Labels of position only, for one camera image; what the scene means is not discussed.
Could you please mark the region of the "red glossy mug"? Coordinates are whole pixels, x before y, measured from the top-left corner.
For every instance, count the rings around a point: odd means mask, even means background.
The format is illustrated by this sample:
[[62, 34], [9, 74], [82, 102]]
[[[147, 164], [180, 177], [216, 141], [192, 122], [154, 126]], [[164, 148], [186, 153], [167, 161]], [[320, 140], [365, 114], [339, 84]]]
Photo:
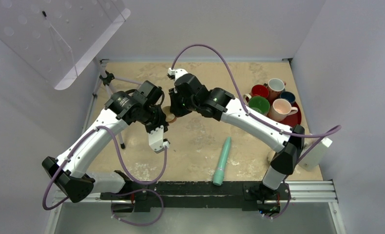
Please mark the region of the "red glossy mug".
[[269, 96], [269, 90], [266, 86], [264, 85], [261, 85], [261, 84], [257, 84], [255, 86], [253, 86], [251, 88], [251, 92], [250, 92], [250, 95], [252, 97], [255, 97], [255, 96], [260, 96], [260, 97], [263, 97], [263, 98], [268, 98]]

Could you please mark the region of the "teal pen tube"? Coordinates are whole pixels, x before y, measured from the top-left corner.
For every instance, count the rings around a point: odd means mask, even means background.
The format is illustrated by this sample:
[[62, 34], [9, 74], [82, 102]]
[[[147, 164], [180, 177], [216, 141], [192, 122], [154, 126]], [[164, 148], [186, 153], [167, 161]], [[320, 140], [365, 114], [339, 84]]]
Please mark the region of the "teal pen tube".
[[227, 165], [230, 148], [231, 148], [231, 137], [229, 136], [224, 141], [224, 144], [220, 153], [220, 157], [213, 174], [212, 183], [216, 186], [221, 186], [224, 181], [225, 168]]

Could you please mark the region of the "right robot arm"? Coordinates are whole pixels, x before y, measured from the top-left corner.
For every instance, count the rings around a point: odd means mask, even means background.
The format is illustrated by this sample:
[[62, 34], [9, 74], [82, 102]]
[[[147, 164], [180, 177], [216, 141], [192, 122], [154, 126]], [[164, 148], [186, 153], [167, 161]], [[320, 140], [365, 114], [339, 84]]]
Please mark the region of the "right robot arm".
[[169, 90], [171, 99], [170, 112], [176, 117], [197, 112], [206, 118], [228, 123], [263, 141], [275, 155], [260, 184], [260, 194], [272, 198], [279, 191], [285, 177], [293, 174], [296, 162], [304, 148], [304, 139], [292, 134], [304, 134], [300, 125], [290, 127], [266, 116], [244, 109], [241, 101], [222, 88], [208, 90], [198, 78], [183, 70], [168, 76], [174, 81]]

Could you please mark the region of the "pink brown mug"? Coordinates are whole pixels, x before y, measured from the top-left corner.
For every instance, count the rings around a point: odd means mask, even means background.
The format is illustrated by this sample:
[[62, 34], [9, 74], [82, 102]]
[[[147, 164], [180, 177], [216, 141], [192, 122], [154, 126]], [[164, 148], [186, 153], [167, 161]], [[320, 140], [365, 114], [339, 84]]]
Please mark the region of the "pink brown mug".
[[266, 84], [266, 87], [269, 91], [267, 100], [269, 102], [273, 102], [274, 100], [279, 98], [281, 93], [285, 90], [286, 84], [287, 83], [285, 81], [282, 81], [281, 79], [278, 79], [278, 78], [270, 79]]

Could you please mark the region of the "small orange cup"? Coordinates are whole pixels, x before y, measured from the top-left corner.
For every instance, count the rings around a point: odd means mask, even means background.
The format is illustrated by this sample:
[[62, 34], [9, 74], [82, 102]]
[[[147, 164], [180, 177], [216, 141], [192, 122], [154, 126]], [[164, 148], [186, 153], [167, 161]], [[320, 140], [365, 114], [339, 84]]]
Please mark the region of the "small orange cup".
[[167, 123], [173, 123], [177, 120], [177, 117], [175, 114], [171, 112], [171, 107], [170, 106], [165, 106], [162, 108], [163, 113], [165, 114], [166, 118], [165, 121]]

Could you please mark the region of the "large white cat mug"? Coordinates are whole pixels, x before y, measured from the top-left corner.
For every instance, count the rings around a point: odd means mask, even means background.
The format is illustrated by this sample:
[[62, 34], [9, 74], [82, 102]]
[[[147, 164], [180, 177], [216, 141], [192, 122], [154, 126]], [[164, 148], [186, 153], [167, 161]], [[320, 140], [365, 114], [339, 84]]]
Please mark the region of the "large white cat mug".
[[244, 94], [242, 98], [251, 109], [267, 116], [270, 110], [270, 103], [266, 98], [261, 96], [251, 96], [250, 94]]

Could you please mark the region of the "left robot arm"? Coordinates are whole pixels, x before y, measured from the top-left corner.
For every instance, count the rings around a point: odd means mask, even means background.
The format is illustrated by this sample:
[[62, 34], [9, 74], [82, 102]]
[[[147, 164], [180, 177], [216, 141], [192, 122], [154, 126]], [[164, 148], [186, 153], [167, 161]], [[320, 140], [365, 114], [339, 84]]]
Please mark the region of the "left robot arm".
[[110, 141], [117, 144], [116, 135], [132, 123], [145, 126], [150, 148], [161, 153], [169, 148], [164, 139], [168, 130], [166, 116], [157, 103], [164, 99], [161, 87], [149, 81], [138, 89], [113, 93], [94, 123], [64, 153], [56, 158], [47, 157], [42, 166], [51, 178], [51, 183], [64, 192], [73, 203], [82, 201], [92, 193], [113, 193], [118, 199], [131, 194], [128, 181], [133, 177], [121, 172], [91, 174], [87, 170]]

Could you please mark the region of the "blue mug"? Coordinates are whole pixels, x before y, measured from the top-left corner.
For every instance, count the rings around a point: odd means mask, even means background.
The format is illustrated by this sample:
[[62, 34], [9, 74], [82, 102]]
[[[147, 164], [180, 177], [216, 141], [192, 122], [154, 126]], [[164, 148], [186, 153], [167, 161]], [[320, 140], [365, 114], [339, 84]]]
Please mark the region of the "blue mug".
[[295, 97], [294, 93], [289, 92], [289, 91], [282, 92], [280, 94], [280, 98], [287, 100], [292, 106], [294, 105], [294, 103], [296, 101], [296, 97]]

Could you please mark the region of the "pink white mug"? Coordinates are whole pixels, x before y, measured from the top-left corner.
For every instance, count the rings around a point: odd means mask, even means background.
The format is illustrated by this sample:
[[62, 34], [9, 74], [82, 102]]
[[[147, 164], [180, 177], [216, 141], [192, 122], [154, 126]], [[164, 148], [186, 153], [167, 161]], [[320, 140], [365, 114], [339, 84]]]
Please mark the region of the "pink white mug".
[[276, 122], [284, 120], [287, 116], [291, 116], [299, 112], [297, 107], [293, 107], [286, 99], [276, 99], [268, 112], [268, 117]]

